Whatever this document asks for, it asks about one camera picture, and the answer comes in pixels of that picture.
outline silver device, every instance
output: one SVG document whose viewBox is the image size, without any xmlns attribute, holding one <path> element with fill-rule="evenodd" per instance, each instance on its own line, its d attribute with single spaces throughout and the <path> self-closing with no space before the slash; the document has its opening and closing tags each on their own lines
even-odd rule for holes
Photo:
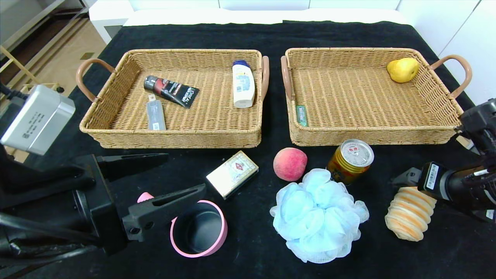
<svg viewBox="0 0 496 279">
<path fill-rule="evenodd" d="M 71 99 L 44 85 L 36 85 L 0 142 L 44 155 L 75 110 Z"/>
</svg>

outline pink cup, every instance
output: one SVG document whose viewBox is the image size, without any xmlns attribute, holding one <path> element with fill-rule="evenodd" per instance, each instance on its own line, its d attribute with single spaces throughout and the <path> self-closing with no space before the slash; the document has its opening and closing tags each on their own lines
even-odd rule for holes
<svg viewBox="0 0 496 279">
<path fill-rule="evenodd" d="M 143 193 L 138 202 L 153 198 Z M 212 255 L 224 244 L 227 222 L 220 208 L 200 200 L 172 220 L 170 238 L 174 250 L 188 258 Z"/>
</svg>

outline basket handle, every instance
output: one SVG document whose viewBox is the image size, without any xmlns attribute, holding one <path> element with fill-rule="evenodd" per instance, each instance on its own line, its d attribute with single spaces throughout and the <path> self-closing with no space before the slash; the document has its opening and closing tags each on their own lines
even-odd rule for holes
<svg viewBox="0 0 496 279">
<path fill-rule="evenodd" d="M 88 99 L 90 99 L 90 101 L 92 101 L 92 102 L 95 101 L 96 97 L 84 85 L 84 83 L 83 83 L 83 74 L 84 74 L 84 71 L 86 71 L 86 69 L 91 64 L 93 64 L 93 63 L 98 63 L 98 64 L 104 66 L 107 70 L 109 70 L 109 72 L 116 72 L 116 69 L 114 69 L 112 66 L 110 66 L 109 64 L 107 64 L 107 62 L 105 62 L 105 61 L 103 61 L 101 59 L 98 59 L 98 58 L 92 58 L 92 59 L 85 60 L 79 66 L 79 68 L 77 69 L 77 72 L 76 72 L 76 83 L 77 83 L 77 86 L 84 93 L 84 95 L 86 95 L 86 97 L 88 97 Z"/>
<path fill-rule="evenodd" d="M 285 55 L 281 57 L 281 71 L 282 71 L 282 80 L 284 82 L 284 89 L 286 90 L 286 96 L 288 96 L 288 99 L 292 101 L 293 86 L 291 84 L 291 77 L 289 75 L 288 60 L 286 59 Z"/>
<path fill-rule="evenodd" d="M 262 57 L 262 67 L 263 67 L 263 72 L 262 72 L 261 101 L 263 102 L 265 96 L 267 95 L 267 90 L 269 88 L 269 57 L 267 56 Z"/>
<path fill-rule="evenodd" d="M 467 62 L 467 60 L 465 60 L 465 58 L 463 58 L 463 57 L 461 57 L 459 55 L 452 54 L 452 55 L 448 55 L 448 56 L 445 56 L 445 57 L 439 59 L 439 61 L 437 61 L 436 63 L 434 63 L 434 64 L 431 65 L 431 69 L 435 70 L 437 67 L 441 66 L 444 62 L 446 62 L 449 59 L 455 59 L 455 60 L 457 60 L 458 62 L 460 62 L 460 64 L 462 65 L 462 67 L 465 69 L 465 80 L 460 85 L 460 87 L 458 87 L 457 89 L 455 89 L 451 93 L 451 95 L 453 96 L 453 98 L 456 98 L 456 97 L 458 97 L 460 95 L 460 93 L 463 90 L 465 90 L 465 88 L 468 86 L 468 84 L 472 80 L 472 67 L 470 67 L 470 64 L 468 64 L 468 62 Z"/>
</svg>

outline can lid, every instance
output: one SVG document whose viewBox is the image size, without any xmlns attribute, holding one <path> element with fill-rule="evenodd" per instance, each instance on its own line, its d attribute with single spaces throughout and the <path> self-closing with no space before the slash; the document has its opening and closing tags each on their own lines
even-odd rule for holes
<svg viewBox="0 0 496 279">
<path fill-rule="evenodd" d="M 153 75 L 147 76 L 145 79 L 145 84 L 144 84 L 145 89 L 153 90 L 153 86 L 155 85 L 155 82 L 157 81 L 157 79 L 158 79 L 158 77 L 153 76 Z"/>
<path fill-rule="evenodd" d="M 367 167 L 372 164 L 374 154 L 370 145 L 359 139 L 349 139 L 341 144 L 341 155 L 355 167 Z"/>
</svg>

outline pink ring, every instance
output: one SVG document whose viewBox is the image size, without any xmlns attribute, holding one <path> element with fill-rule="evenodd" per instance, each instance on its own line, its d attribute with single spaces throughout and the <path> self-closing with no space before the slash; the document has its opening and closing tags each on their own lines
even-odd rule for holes
<svg viewBox="0 0 496 279">
<path fill-rule="evenodd" d="M 215 209 L 220 214 L 220 218 L 222 220 L 222 225 L 221 225 L 219 237 L 217 237 L 217 240 L 214 242 L 214 244 L 210 248 L 208 248 L 207 250 L 205 250 L 201 253 L 198 253 L 198 254 L 188 254 L 188 253 L 181 251 L 177 247 L 176 243 L 174 242 L 174 238 L 172 236 L 172 231 L 174 230 L 174 224 L 176 223 L 177 217 L 174 218 L 172 220 L 171 232 L 170 232 L 172 247 L 174 247 L 174 250 L 176 252 L 178 252 L 181 256 L 184 256 L 187 258 L 198 258 L 198 257 L 205 257 L 208 255 L 212 255 L 213 253 L 217 252 L 217 250 L 219 250 L 219 248 L 222 246 L 222 244 L 224 244 L 224 241 L 226 240 L 226 237 L 227 237 L 227 222 L 226 222 L 226 219 L 224 218 L 224 214 L 222 213 L 222 210 L 220 210 L 220 208 L 211 201 L 200 200 L 198 202 L 199 203 L 206 203 L 206 204 L 209 204 L 209 205 L 212 205 L 213 207 L 215 207 Z"/>
</svg>

